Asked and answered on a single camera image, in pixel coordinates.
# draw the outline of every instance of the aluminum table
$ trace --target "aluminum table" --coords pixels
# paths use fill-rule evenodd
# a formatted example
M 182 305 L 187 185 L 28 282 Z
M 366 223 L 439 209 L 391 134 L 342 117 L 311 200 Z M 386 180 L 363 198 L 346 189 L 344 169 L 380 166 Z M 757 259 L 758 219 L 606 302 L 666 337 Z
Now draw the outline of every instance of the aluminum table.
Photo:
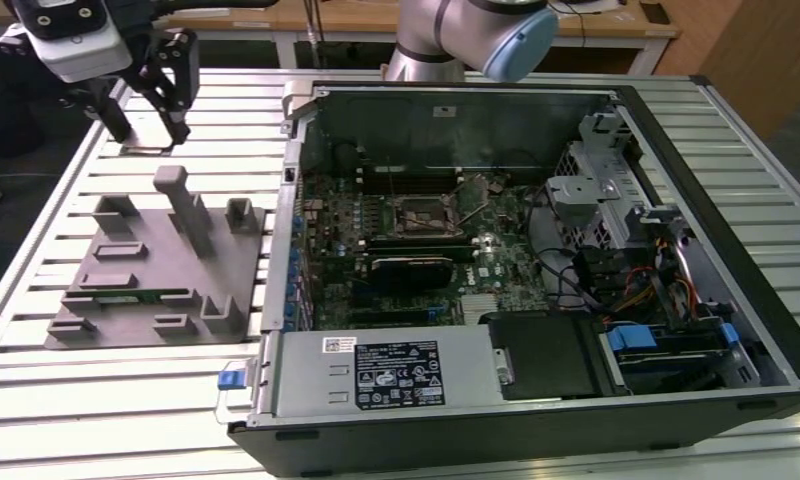
M 48 351 L 60 308 L 98 224 L 99 196 L 130 193 L 139 207 L 166 206 L 152 186 L 160 165 L 184 165 L 188 187 L 211 207 L 248 196 L 276 206 L 288 80 L 378 80 L 374 71 L 204 70 L 188 115 L 194 134 L 171 157 L 123 155 L 100 124 L 90 131 L 0 284 L 0 479 L 272 478 L 218 424 L 216 373 L 259 344 Z M 485 81 L 471 77 L 473 81 Z M 800 323 L 800 186 L 711 87 L 686 77 L 539 75 L 527 82 L 634 85 Z M 134 123 L 156 114 L 118 87 Z M 650 171 L 662 197 L 666 187 Z M 275 217 L 264 242 L 272 242 Z M 267 258 L 255 281 L 255 317 Z M 258 339 L 259 332 L 251 332 Z M 247 410 L 246 392 L 230 405 Z M 422 469 L 374 479 L 800 478 L 800 414 L 745 425 L 694 447 Z

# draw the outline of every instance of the red cable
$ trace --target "red cable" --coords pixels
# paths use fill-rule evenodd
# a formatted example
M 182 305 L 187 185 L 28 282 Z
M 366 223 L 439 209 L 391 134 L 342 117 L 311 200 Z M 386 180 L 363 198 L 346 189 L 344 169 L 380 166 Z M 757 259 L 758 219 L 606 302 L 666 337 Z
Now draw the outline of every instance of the red cable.
M 638 267 L 631 272 L 629 272 L 629 276 L 626 277 L 626 296 L 629 296 L 629 291 L 631 290 L 631 279 L 638 272 L 643 272 L 646 270 L 655 270 L 653 267 Z

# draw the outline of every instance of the wooden desk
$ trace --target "wooden desk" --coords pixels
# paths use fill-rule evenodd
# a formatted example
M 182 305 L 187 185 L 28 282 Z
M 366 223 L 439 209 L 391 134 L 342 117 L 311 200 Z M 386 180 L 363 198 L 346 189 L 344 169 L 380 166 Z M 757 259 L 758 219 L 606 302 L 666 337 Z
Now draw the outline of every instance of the wooden desk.
M 330 0 L 322 4 L 323 25 L 328 41 L 394 43 L 399 7 L 379 0 Z M 0 25 L 11 16 L 0 0 Z M 266 11 L 234 9 L 222 17 L 171 17 L 170 25 L 200 32 L 204 40 L 268 40 L 276 43 L 282 68 L 298 68 L 294 46 L 307 41 L 306 8 L 302 0 L 282 0 Z M 585 29 L 578 16 L 561 19 L 555 47 L 621 48 L 637 50 L 630 74 L 651 75 L 673 38 L 674 25 L 649 22 L 638 0 L 615 11 L 585 15 Z

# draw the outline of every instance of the blue cable clip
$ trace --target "blue cable clip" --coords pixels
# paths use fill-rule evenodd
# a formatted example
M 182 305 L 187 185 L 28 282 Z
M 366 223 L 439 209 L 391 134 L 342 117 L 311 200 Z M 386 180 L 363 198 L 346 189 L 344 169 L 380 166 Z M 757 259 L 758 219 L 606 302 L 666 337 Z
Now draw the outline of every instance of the blue cable clip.
M 721 332 L 723 333 L 723 338 L 726 338 L 726 342 L 730 344 L 730 346 L 742 341 L 741 337 L 738 336 L 738 330 L 735 330 L 735 326 L 731 323 L 725 323 L 721 325 Z
M 246 390 L 246 370 L 223 370 L 219 372 L 216 387 L 220 391 Z
M 611 350 L 615 352 L 630 348 L 654 348 L 658 346 L 653 331 L 646 325 L 626 325 L 607 333 Z

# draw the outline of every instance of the warning label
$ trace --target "warning label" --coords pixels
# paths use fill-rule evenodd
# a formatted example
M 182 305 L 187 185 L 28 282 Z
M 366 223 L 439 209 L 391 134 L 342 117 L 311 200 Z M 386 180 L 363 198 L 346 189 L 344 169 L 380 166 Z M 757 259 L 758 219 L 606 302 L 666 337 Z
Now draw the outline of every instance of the warning label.
M 444 405 L 438 342 L 356 345 L 356 405 L 362 410 Z

